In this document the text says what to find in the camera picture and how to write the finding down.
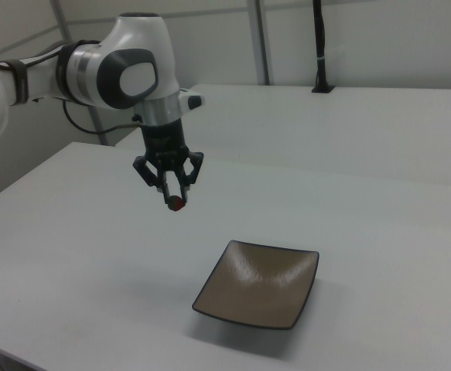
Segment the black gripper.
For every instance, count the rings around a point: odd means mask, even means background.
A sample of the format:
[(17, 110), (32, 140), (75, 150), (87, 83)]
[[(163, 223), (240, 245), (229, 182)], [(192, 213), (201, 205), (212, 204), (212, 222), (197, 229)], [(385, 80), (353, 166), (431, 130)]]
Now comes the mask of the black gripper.
[[(176, 171), (183, 203), (187, 203), (187, 192), (195, 184), (203, 164), (204, 153), (190, 151), (186, 145), (182, 120), (178, 119), (163, 125), (143, 125), (142, 136), (145, 143), (145, 156), (138, 156), (133, 161), (133, 168), (149, 187), (163, 194), (167, 207), (173, 210), (170, 200), (166, 174)], [(152, 164), (157, 172), (149, 167)], [(186, 163), (192, 167), (186, 172)]]

